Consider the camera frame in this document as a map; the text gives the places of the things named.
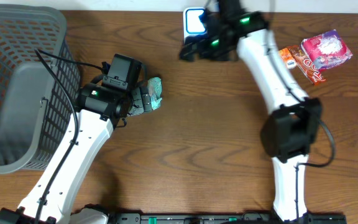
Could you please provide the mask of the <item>teal snack packet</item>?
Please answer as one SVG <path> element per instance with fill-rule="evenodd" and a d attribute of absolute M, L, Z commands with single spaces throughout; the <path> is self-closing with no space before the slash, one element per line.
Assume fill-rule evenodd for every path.
<path fill-rule="evenodd" d="M 162 101 L 162 80 L 159 77 L 150 78 L 147 82 L 147 88 L 149 89 L 151 107 L 153 110 L 157 110 L 161 106 Z"/>

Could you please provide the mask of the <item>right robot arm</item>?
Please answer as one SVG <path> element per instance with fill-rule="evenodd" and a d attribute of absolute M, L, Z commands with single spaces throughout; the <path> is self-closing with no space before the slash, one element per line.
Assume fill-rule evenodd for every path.
<path fill-rule="evenodd" d="M 229 61 L 234 52 L 250 70 L 268 113 L 260 140 L 273 163 L 273 214 L 282 223 L 304 222 L 305 169 L 322 107 L 282 62 L 269 21 L 259 11 L 246 11 L 239 1 L 218 1 L 217 13 L 207 7 L 186 8 L 183 35 L 181 60 Z"/>

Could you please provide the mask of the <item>purple white snack package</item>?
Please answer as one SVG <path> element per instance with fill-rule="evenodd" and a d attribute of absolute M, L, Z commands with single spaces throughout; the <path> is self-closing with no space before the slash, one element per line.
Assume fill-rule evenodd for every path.
<path fill-rule="evenodd" d="M 303 39 L 301 49 L 310 58 L 317 70 L 337 67 L 351 59 L 351 50 L 336 29 Z"/>

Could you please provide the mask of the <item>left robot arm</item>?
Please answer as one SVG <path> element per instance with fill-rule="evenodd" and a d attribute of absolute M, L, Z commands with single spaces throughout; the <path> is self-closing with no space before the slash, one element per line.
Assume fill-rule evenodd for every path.
<path fill-rule="evenodd" d="M 107 223 L 109 215 L 73 204 L 91 164 L 120 119 L 152 110 L 147 85 L 126 91 L 115 86 L 85 85 L 76 112 L 41 178 L 16 210 L 2 208 L 0 223 Z"/>

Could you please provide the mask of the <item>small orange tissue pack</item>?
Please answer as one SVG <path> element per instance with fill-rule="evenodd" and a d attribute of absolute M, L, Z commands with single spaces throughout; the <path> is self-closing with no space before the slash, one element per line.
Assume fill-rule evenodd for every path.
<path fill-rule="evenodd" d="M 288 48 L 278 51 L 287 69 L 291 70 L 297 66 L 296 60 L 293 58 Z"/>

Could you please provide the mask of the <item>orange snack bar wrapper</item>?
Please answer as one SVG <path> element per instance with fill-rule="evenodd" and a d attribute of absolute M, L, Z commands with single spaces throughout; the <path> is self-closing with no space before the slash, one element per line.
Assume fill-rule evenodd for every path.
<path fill-rule="evenodd" d="M 315 67 L 309 56 L 297 45 L 287 47 L 296 64 L 304 73 L 305 77 L 314 85 L 324 83 L 326 79 L 322 76 L 320 71 Z"/>

